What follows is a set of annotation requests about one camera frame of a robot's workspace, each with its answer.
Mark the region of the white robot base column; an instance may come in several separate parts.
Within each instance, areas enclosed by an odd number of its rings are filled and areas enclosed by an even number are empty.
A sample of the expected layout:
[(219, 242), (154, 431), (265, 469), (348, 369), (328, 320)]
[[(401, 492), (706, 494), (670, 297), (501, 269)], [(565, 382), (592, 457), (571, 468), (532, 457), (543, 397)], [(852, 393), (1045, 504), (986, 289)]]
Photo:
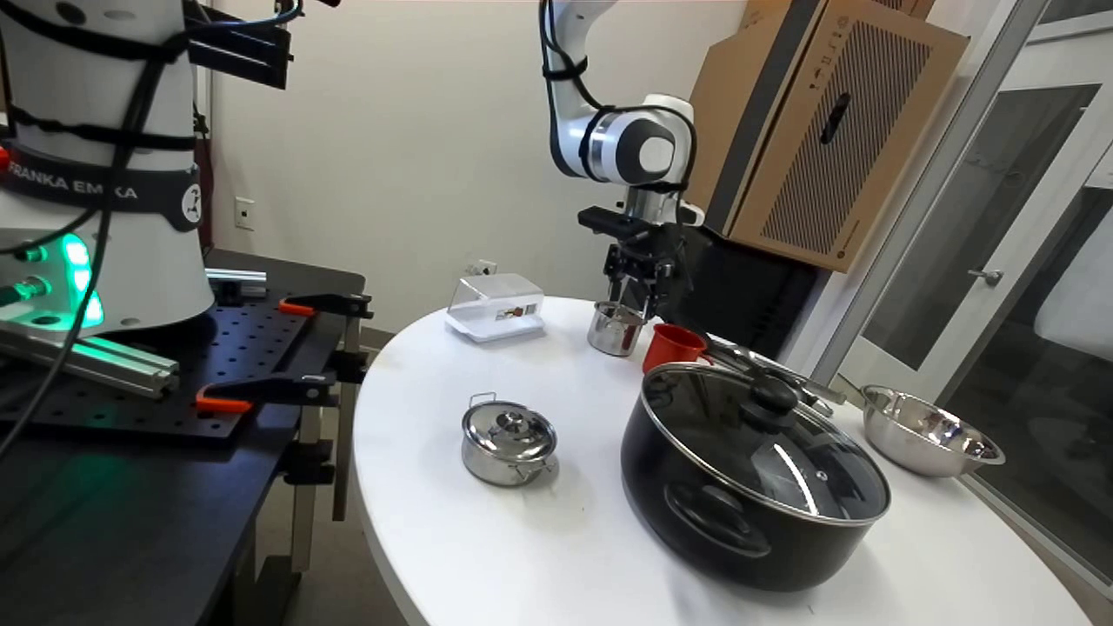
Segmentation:
[(185, 0), (0, 0), (4, 323), (167, 326), (212, 305)]

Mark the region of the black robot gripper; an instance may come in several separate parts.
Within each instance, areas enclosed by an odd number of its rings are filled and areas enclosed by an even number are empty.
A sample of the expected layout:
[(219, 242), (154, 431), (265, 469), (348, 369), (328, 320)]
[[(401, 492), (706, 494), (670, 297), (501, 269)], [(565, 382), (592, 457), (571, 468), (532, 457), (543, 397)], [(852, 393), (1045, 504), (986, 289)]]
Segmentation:
[(576, 223), (608, 238), (604, 278), (616, 310), (663, 316), (692, 289), (706, 211), (676, 193), (634, 188), (624, 208), (589, 206)]

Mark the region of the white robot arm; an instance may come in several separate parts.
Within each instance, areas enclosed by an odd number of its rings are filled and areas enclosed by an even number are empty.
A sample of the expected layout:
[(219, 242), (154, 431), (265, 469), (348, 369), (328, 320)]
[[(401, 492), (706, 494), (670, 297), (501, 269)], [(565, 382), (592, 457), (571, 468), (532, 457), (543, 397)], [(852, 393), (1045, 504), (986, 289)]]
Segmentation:
[(551, 111), (551, 157), (559, 173), (624, 184), (624, 208), (581, 208), (576, 223), (614, 242), (608, 301), (645, 316), (669, 310), (680, 274), (670, 251), (695, 159), (692, 106), (646, 96), (640, 106), (604, 106), (589, 83), (589, 31), (616, 0), (539, 0), (539, 60)]

